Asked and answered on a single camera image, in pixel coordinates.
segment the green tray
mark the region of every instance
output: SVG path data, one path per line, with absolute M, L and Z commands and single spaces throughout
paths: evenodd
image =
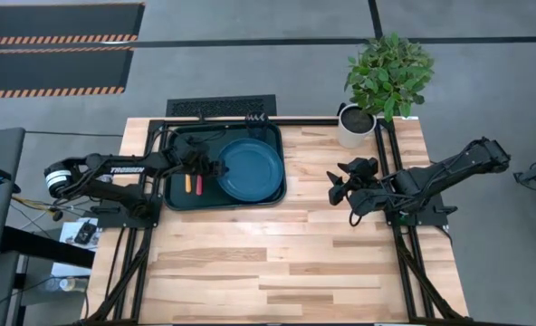
M 187 144 L 185 141 L 177 141 L 178 134 L 182 137 L 193 136 L 199 139 L 210 138 L 217 134 L 220 130 L 226 130 L 223 137 L 213 139 L 206 142 L 209 146 L 210 160 L 218 158 L 220 151 L 236 139 L 249 138 L 248 129 L 243 123 L 227 123 L 227 124 L 205 124 L 189 127 L 181 127 L 175 129 L 167 141 L 168 146 L 176 146 L 178 151 L 182 151 Z M 266 130 L 266 138 L 264 142 L 276 150 L 276 153 L 282 159 L 282 167 L 284 162 L 284 154 L 282 152 L 282 134 L 280 129 L 270 124 Z M 237 200 L 228 194 L 220 187 L 214 177 L 204 177 L 203 193 L 201 196 L 196 195 L 196 176 L 192 177 L 192 192 L 186 193 L 186 177 L 184 175 L 172 175 L 168 177 L 164 184 L 164 202 L 166 206 L 173 210 L 186 211 L 196 209 L 211 209 L 211 208 L 228 208 L 240 206 L 259 206 L 276 204 L 286 195 L 286 171 L 278 190 L 266 199 L 255 202 L 243 202 Z

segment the marker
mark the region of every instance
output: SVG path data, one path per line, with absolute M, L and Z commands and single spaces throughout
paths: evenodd
M 197 179 L 196 179 L 196 195 L 202 196 L 203 192 L 204 192 L 204 181 L 202 180 L 201 175 L 197 175 Z
M 190 175 L 186 175 L 186 193 L 192 192 L 192 177 Z

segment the white flower pot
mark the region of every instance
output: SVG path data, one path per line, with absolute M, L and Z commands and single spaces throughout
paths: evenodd
M 373 115 L 369 115 L 373 119 L 373 126 L 370 130 L 363 132 L 363 133 L 356 133 L 353 131 L 348 130 L 343 124 L 342 124 L 342 113 L 351 108 L 357 108 L 357 104 L 349 104 L 346 107 L 344 107 L 339 114 L 339 127 L 337 131 L 337 138 L 339 139 L 339 144 L 342 147 L 345 147 L 347 149 L 354 149 L 360 145 L 363 144 L 363 140 L 365 139 L 365 136 L 367 136 L 369 133 L 373 132 L 375 130 L 375 126 L 377 126 L 377 117 Z

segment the wood grain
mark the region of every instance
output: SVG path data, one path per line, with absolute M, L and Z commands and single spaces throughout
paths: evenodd
M 429 164 L 419 122 L 395 123 L 405 167 Z M 128 120 L 121 155 L 142 155 L 147 127 L 148 119 Z M 163 208 L 140 322 L 407 321 L 393 235 L 383 213 L 351 227 L 348 204 L 328 202 L 326 171 L 340 174 L 339 162 L 376 157 L 374 137 L 360 148 L 344 149 L 335 127 L 281 131 L 288 192 L 280 204 L 196 212 Z M 116 177 L 121 185 L 136 181 L 137 176 Z M 448 239 L 433 227 L 419 227 L 418 233 L 427 275 L 454 309 L 467 314 Z M 119 230 L 106 230 L 100 239 L 89 288 L 92 311 L 103 300 L 118 235 Z M 423 315 L 419 290 L 414 292 L 417 314 Z M 124 316 L 132 295 L 129 290 Z

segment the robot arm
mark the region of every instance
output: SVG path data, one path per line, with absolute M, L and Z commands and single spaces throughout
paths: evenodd
M 150 213 L 149 200 L 143 187 L 137 184 L 125 187 L 103 182 L 105 175 L 143 174 L 154 180 L 171 174 L 198 174 L 222 176 L 227 168 L 223 161 L 210 161 L 204 144 L 189 147 L 181 155 L 173 149 L 147 154 L 143 157 L 90 154 L 84 158 L 67 158 L 44 170 L 49 193 L 57 198 L 55 204 L 81 196 L 114 201 L 125 206 L 130 216 Z
M 509 167 L 510 156 L 495 140 L 474 140 L 459 154 L 427 168 L 409 168 L 376 179 L 376 159 L 356 158 L 339 168 L 349 174 L 345 183 L 342 177 L 328 172 L 334 185 L 329 190 L 329 201 L 337 205 L 343 198 L 357 216 L 384 210 L 414 214 L 428 200 L 443 190 L 456 185 L 474 174 L 500 173 Z

